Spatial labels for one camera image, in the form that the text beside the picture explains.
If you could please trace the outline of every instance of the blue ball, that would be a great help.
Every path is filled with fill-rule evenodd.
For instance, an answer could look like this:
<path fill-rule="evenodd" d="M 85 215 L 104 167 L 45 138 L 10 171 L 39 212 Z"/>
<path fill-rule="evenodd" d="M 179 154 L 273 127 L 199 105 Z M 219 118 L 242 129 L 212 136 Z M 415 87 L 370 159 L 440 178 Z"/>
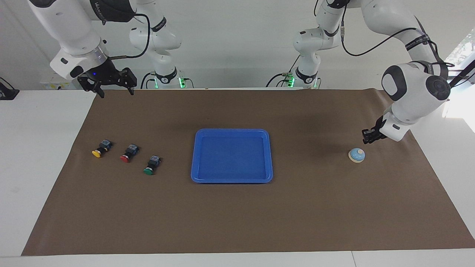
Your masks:
<path fill-rule="evenodd" d="M 353 148 L 351 151 L 348 153 L 348 156 L 350 157 L 351 161 L 360 163 L 364 161 L 365 153 L 363 149 L 361 148 Z"/>

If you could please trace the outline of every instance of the blue tray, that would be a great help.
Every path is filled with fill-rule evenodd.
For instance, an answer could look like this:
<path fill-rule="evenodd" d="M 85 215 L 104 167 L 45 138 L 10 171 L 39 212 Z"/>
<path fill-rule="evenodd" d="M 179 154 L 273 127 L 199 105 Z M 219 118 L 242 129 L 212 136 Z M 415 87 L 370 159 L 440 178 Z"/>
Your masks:
<path fill-rule="evenodd" d="M 191 178 L 197 183 L 267 183 L 272 180 L 269 134 L 262 129 L 201 129 Z"/>

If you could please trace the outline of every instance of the brown tablecloth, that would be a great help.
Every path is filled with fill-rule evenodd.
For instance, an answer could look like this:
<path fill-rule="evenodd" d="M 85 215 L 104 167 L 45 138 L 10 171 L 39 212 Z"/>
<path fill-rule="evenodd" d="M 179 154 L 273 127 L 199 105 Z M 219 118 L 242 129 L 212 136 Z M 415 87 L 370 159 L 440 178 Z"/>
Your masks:
<path fill-rule="evenodd" d="M 107 91 L 96 98 L 23 255 L 473 248 L 411 133 L 363 145 L 384 92 Z M 196 184 L 201 128 L 269 132 L 274 179 Z M 91 151 L 107 138 L 114 148 Z M 134 143 L 131 163 L 119 157 Z M 348 158 L 361 147 L 366 160 Z M 154 176 L 142 173 L 152 154 Z"/>

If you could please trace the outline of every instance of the white table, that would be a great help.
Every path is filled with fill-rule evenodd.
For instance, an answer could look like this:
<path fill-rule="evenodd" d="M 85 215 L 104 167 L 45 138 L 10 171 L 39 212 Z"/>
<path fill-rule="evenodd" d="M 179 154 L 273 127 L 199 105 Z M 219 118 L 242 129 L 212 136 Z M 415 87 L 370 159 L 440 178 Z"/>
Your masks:
<path fill-rule="evenodd" d="M 94 94 L 22 91 L 0 101 L 0 266 L 474 266 L 475 249 L 20 257 Z M 413 128 L 475 234 L 475 133 L 443 107 Z"/>

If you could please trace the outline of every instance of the red cap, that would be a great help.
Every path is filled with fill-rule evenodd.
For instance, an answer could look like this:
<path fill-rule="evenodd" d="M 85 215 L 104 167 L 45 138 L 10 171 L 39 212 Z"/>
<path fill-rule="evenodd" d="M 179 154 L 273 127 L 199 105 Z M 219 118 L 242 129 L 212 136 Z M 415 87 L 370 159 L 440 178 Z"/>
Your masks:
<path fill-rule="evenodd" d="M 130 162 L 130 159 L 129 157 L 127 157 L 126 155 L 122 155 L 122 157 L 120 157 L 120 160 L 125 162 L 125 163 L 129 163 Z"/>

